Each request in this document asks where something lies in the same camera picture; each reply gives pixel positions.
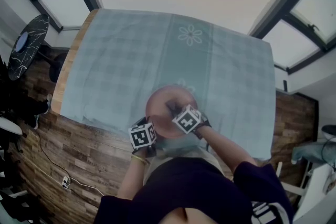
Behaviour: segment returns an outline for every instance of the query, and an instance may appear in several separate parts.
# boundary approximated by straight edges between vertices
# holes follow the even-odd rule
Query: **wooden floor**
[[[48,70],[46,62],[35,61],[21,80],[20,86],[27,89],[31,97],[43,100],[48,93],[53,93],[55,87],[55,83],[49,80]],[[270,163],[276,168],[279,161],[283,162],[280,176],[282,181],[300,185],[305,164],[293,166],[290,154],[294,146],[312,140],[313,123],[313,101],[277,93]],[[40,116],[37,130],[22,121],[18,124],[28,134],[27,138],[20,140],[22,154],[15,149],[11,150],[13,159],[21,160],[18,167],[25,180],[21,188],[41,195],[41,203],[55,214],[51,218],[54,223],[92,223],[101,195],[76,182],[70,186],[74,192],[62,188],[60,184],[66,173],[47,159],[39,142],[41,141],[49,158],[65,168],[71,177],[82,184],[97,187],[105,195],[115,195],[118,191],[130,161],[130,142],[107,131],[76,123],[53,111]],[[295,196],[290,196],[290,199],[294,201]]]

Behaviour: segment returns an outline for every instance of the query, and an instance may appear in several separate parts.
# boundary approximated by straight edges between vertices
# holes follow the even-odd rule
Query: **blue plate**
[[[24,33],[20,36],[19,40],[18,40],[17,43],[16,43],[16,46],[15,46],[15,51],[16,51],[16,52],[19,52],[19,51],[22,50],[22,48],[24,47],[24,45],[25,45],[27,39],[28,39],[28,33],[27,33],[27,32],[24,32]]]

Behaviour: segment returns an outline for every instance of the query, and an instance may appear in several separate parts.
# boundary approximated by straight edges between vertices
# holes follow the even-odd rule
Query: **wooden table edge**
[[[97,14],[97,12],[98,12],[98,9],[94,9],[93,11],[90,12],[88,17],[85,19],[82,27],[80,28],[75,39],[73,40],[73,43],[69,49],[67,57],[62,66],[62,70],[61,70],[61,73],[59,74],[59,77],[58,77],[58,80],[57,80],[57,83],[54,89],[54,94],[52,95],[52,101],[51,101],[51,109],[58,114],[60,114],[61,112],[63,95],[64,95],[64,91],[67,85],[67,81],[68,81],[68,77],[69,77],[72,64],[75,60],[77,51],[83,40],[83,37],[86,31],[88,30],[93,18]]]

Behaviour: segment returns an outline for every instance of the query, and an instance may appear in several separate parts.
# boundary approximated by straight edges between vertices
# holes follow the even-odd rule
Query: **black and white qr marker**
[[[180,130],[188,134],[200,124],[201,113],[189,104],[173,119],[173,122]]]
[[[129,128],[128,132],[135,150],[144,146],[150,146],[156,140],[156,133],[152,123]]]

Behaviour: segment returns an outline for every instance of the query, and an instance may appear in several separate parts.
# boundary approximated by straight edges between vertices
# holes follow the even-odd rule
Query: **checkered tablecloth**
[[[101,9],[78,49],[61,115],[128,136],[150,95],[178,84],[212,126],[253,157],[270,157],[275,78],[270,45],[202,20]],[[164,147],[204,145],[192,134]]]

